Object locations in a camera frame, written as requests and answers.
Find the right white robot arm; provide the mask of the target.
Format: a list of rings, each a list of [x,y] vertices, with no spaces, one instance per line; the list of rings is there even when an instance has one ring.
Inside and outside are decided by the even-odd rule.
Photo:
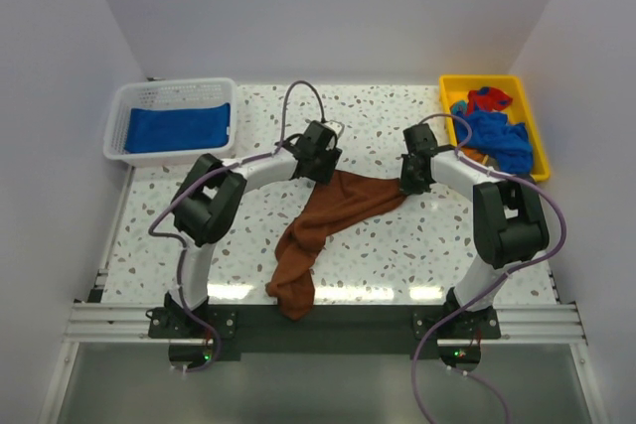
[[[472,205],[476,256],[443,304],[439,330],[465,337],[488,316],[516,265],[547,249],[550,236],[538,188],[480,165],[452,146],[441,146],[427,124],[403,132],[399,186],[407,196],[444,185]]]

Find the brown towel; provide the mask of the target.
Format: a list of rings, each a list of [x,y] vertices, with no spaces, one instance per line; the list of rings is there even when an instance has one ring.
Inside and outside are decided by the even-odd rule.
[[[327,238],[405,201],[398,179],[378,179],[337,171],[327,185],[318,184],[302,213],[280,236],[274,250],[276,267],[265,287],[279,312],[298,321],[313,308],[311,269]]]

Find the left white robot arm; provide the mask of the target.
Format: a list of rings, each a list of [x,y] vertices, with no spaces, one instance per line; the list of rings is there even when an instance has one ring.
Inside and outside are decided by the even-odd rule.
[[[168,207],[176,228],[168,236],[180,241],[182,251],[165,308],[181,335],[195,337],[212,325],[207,312],[209,270],[243,196],[300,178],[328,184],[342,154],[338,140],[344,130],[337,121],[312,121],[304,132],[282,139],[272,153],[233,163],[205,154],[195,162]]]

